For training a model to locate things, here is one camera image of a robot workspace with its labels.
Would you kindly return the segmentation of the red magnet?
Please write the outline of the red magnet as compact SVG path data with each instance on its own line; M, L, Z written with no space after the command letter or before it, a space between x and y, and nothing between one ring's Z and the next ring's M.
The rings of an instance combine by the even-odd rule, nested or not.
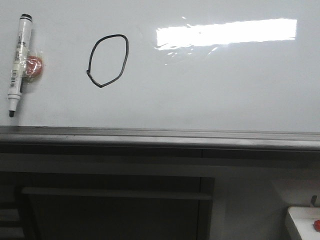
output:
M41 50L29 51L25 61L23 79L31 83L37 81L43 75L45 69L44 54Z

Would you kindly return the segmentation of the white whiteboard marker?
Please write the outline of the white whiteboard marker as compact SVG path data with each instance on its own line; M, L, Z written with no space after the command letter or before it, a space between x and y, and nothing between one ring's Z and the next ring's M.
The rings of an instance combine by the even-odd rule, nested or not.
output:
M23 78L26 72L28 52L32 35L33 18L23 13L19 18L18 33L15 44L15 54L10 75L8 101L9 117L13 118L22 96Z

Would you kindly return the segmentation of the white whiteboard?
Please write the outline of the white whiteboard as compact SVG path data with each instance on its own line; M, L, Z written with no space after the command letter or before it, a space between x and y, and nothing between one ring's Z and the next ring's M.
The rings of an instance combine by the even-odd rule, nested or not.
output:
M32 16L39 80L9 85ZM3 0L3 126L318 132L317 0Z

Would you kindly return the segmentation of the white box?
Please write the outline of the white box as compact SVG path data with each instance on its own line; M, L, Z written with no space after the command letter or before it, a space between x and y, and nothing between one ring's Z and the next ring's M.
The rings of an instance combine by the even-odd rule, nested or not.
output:
M319 207L290 206L285 217L285 226L291 240L319 240L320 232L314 227L320 219Z

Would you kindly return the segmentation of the small red object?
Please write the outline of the small red object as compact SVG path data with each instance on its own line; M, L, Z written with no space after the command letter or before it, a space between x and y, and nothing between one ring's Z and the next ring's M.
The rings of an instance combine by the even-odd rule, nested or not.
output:
M315 220L313 226L317 232L320 232L320 220Z

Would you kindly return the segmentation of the grey whiteboard tray rail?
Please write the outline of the grey whiteboard tray rail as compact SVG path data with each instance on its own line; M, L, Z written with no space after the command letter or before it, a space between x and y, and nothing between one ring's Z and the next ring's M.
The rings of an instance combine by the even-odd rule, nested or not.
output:
M19 145L319 151L318 132L1 126L0 142Z

